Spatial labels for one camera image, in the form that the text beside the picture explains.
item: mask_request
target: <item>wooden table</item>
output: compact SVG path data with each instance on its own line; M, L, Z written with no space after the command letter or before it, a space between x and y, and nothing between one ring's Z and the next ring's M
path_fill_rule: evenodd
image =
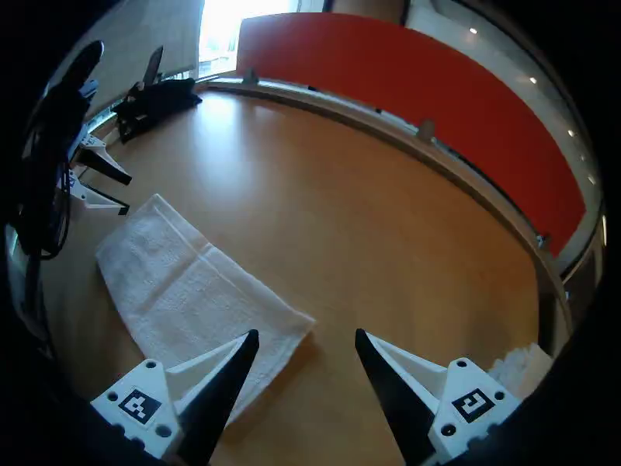
M287 368L229 426L212 464L402 464L354 349L363 327L436 363L483 368L536 341L532 263L449 181L335 121L221 93L109 148L138 208L160 193L213 244L317 319ZM123 221L72 223L45 265L50 324L77 393L94 398L143 356L95 265Z

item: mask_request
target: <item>ceiling light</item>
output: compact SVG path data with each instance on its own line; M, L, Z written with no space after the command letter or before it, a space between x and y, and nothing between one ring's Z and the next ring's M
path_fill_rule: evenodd
M605 215L602 215L602 226L603 226L603 231L604 231L604 246L606 246L607 237L606 237L606 216Z

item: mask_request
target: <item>folded towel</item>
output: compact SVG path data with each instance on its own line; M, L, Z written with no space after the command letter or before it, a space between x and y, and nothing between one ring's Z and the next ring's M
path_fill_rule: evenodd
M96 258L130 334L165 367L258 330L260 348L229 422L285 367L314 324L158 194L99 245Z

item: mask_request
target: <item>black cable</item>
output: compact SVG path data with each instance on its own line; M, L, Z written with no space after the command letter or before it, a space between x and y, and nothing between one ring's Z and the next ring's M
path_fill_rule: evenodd
M57 235L61 237L61 240L58 244L52 248L51 251L48 251L49 254L43 255L40 253L41 260L51 260L54 257L58 256L58 254L63 249L64 243L67 241L67 236L69 234L69 222L71 221L71 176L69 175L70 166L69 161L63 162L64 172L61 177L61 205L59 207L60 218L58 220L58 229Z

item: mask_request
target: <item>red wall panel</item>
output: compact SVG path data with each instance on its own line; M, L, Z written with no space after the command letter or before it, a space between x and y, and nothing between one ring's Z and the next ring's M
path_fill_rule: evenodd
M552 235L554 255L585 212L567 162L530 108L492 73L431 37L334 13L245 19L238 72L248 68L413 124L433 119L439 140L489 176L537 231Z

